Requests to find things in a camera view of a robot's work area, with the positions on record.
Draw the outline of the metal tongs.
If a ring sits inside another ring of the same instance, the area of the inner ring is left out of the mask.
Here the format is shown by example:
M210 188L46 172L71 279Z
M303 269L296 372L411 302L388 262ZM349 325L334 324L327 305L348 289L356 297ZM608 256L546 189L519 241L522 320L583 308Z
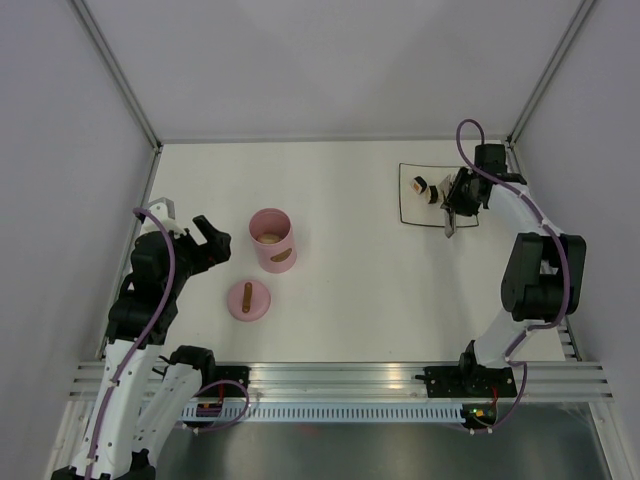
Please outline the metal tongs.
M448 175L439 184L441 208L444 210L444 230L447 238L451 238L456 233L456 214L447 203L452 183L452 175Z

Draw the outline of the round beige bun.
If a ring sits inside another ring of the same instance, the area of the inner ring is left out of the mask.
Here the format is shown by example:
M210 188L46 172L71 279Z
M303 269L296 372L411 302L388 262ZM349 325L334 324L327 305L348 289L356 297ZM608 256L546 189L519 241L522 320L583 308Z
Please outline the round beige bun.
M276 234L263 233L258 236L257 241L261 244L273 245L279 243L281 238Z

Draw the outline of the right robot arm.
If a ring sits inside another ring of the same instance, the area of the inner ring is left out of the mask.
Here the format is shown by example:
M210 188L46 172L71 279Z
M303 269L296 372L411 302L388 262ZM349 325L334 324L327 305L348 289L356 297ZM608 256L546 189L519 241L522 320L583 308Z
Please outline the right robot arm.
M553 328L578 306L586 242L556 227L529 195L520 174L508 171L506 149L481 143L474 161L461 168L445 195L446 235L455 218L481 209L511 226L514 243L500 284L502 309L488 329L469 343L459 359L459 388L478 395L493 379L507 375L514 356L532 334Z

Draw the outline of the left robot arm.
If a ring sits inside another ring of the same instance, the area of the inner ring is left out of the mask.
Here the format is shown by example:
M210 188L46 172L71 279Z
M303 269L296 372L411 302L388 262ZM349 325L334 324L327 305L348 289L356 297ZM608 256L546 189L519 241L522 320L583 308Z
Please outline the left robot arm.
M96 403L71 463L55 479L153 479L171 431L186 404L212 393L218 372L211 350L181 346L168 359L159 389L143 402L187 280L224 263L231 237L199 215L193 223L205 241L197 243L150 211L136 217L155 230L142 234L109 311L105 364Z

